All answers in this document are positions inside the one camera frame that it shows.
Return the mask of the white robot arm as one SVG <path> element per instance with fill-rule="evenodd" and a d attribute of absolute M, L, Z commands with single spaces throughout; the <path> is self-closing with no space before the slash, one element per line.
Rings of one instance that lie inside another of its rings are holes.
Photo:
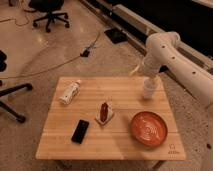
<path fill-rule="evenodd" d="M 184 57 L 178 50 L 177 32 L 155 33 L 146 40 L 143 61 L 130 72 L 155 77 L 165 65 L 182 85 L 208 110 L 213 108 L 213 75 Z"/>

